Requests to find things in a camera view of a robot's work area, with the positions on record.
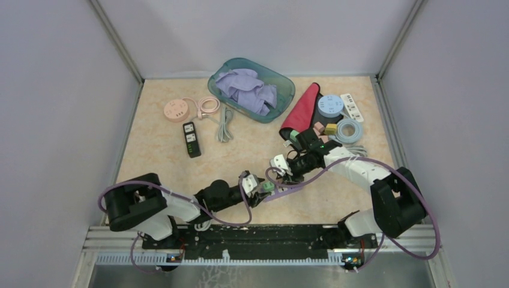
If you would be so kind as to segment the pink plug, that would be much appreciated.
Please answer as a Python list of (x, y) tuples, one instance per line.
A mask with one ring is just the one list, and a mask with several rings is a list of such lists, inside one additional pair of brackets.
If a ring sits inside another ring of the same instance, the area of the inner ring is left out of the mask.
[(329, 137), (327, 135), (320, 135), (318, 136), (318, 138), (324, 143), (327, 143), (329, 141)]
[(313, 124), (313, 129), (317, 135), (321, 135), (325, 130), (325, 126), (320, 122), (316, 122)]

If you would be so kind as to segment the blue round power socket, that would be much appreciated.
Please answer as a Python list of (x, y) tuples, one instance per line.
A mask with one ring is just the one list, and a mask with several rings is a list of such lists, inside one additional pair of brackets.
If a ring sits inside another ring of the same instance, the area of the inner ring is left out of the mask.
[(319, 114), (326, 118), (335, 118), (342, 114), (344, 101), (338, 95), (324, 95), (318, 100)]

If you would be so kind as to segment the purple power strip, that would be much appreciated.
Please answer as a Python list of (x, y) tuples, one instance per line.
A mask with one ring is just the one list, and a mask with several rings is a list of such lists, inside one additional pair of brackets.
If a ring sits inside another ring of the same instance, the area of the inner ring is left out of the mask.
[(302, 190), (302, 187), (292, 187), (292, 188), (286, 188), (286, 187), (275, 187), (272, 192), (270, 192), (269, 196), (264, 198), (263, 202), (270, 202), (276, 199), (279, 199), (281, 197), (288, 196), (292, 193), (296, 193), (300, 190)]

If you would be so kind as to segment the pink round power socket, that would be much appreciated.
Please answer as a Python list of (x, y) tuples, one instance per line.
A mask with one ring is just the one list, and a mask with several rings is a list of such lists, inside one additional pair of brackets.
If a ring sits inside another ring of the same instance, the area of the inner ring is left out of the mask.
[(170, 122), (178, 123), (188, 118), (190, 108), (185, 100), (171, 100), (164, 106), (163, 114)]

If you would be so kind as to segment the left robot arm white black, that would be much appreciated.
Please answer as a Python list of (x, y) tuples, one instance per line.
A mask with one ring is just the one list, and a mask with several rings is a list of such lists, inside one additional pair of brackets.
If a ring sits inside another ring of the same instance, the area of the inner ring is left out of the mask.
[(147, 173), (107, 188), (98, 198), (98, 207), (107, 215), (111, 231), (134, 229), (165, 248), (173, 248), (180, 240), (176, 218), (202, 232), (218, 221), (217, 212), (242, 203), (248, 212), (245, 224), (249, 224), (251, 210), (273, 193), (261, 182), (262, 178), (244, 171), (235, 186), (218, 179), (196, 194), (184, 196), (164, 188), (158, 174)]

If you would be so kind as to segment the black power strip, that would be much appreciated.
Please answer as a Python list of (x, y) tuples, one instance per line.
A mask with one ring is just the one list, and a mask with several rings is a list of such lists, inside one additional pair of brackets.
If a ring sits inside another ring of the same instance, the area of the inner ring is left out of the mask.
[(197, 137), (197, 130), (194, 122), (186, 122), (182, 125), (184, 138), (185, 138), (185, 146), (187, 148), (187, 153), (190, 158), (196, 158), (202, 155), (199, 141)]

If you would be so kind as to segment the white power strip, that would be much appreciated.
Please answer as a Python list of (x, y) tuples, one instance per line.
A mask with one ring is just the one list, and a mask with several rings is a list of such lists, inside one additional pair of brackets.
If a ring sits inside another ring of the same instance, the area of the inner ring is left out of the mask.
[(340, 95), (340, 98), (344, 103), (344, 110), (348, 114), (348, 117), (360, 123), (364, 122), (364, 118), (353, 96), (351, 94), (342, 94)]

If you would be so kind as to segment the green plug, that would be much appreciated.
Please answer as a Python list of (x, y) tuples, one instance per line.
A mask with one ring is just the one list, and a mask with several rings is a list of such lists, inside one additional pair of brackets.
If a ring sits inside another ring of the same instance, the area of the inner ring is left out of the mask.
[(290, 140), (297, 143), (298, 142), (297, 135), (299, 135), (299, 132), (297, 132), (296, 130), (292, 130), (289, 136)]
[(267, 193), (272, 193), (275, 190), (275, 185), (274, 183), (268, 181), (263, 184), (263, 189)]

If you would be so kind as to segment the yellow plug adapter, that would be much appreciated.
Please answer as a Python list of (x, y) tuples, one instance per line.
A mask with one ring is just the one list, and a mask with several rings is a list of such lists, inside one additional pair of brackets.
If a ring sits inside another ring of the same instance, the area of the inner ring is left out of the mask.
[(337, 124), (334, 124), (334, 123), (329, 123), (325, 126), (325, 129), (324, 129), (324, 135), (328, 135), (328, 136), (331, 136), (331, 135), (335, 135), (336, 132), (338, 130), (338, 125)]

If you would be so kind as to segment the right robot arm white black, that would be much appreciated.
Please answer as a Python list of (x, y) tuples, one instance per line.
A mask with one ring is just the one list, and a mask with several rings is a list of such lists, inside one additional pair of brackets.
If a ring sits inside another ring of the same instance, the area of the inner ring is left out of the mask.
[(340, 220), (338, 239), (343, 246), (354, 247), (363, 235), (371, 233), (396, 238), (427, 216), (416, 195), (418, 185), (407, 168), (392, 172), (382, 164), (364, 161), (337, 142), (324, 142), (311, 128), (297, 134), (293, 144), (298, 155), (287, 161), (291, 174), (286, 181), (300, 183), (305, 174), (323, 168), (371, 195), (371, 209), (352, 212)]

